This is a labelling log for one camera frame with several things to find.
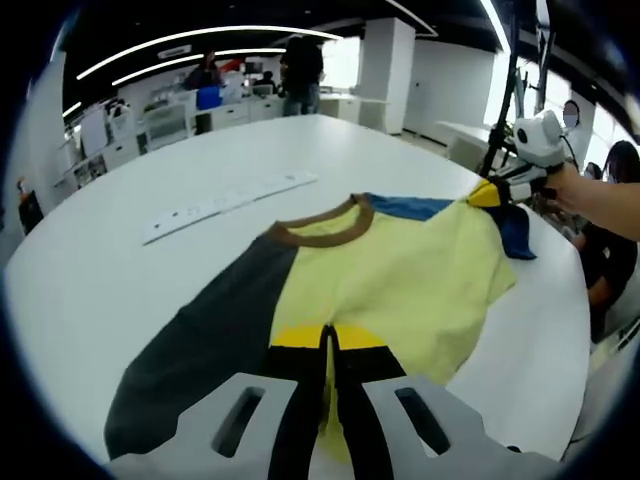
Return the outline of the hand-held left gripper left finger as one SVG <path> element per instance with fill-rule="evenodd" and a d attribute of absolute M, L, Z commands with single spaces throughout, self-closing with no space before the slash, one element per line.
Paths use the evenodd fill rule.
<path fill-rule="evenodd" d="M 323 411 L 329 330 L 283 331 L 257 375 L 237 373 L 181 413 L 175 434 L 107 465 L 115 479 L 306 479 Z"/>

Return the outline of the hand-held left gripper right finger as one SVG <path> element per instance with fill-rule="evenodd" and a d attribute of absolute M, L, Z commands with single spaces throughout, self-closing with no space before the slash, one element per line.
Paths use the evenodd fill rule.
<path fill-rule="evenodd" d="M 409 376 L 390 348 L 333 326 L 338 419 L 358 479 L 551 479 L 556 461 L 508 448 L 444 387 Z"/>

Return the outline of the person's right hand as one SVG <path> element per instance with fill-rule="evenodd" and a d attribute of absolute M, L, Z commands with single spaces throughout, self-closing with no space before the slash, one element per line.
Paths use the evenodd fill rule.
<path fill-rule="evenodd" d="M 582 180 L 576 167 L 565 162 L 557 171 L 547 176 L 544 191 L 560 208 L 577 214 L 580 212 L 579 187 Z"/>

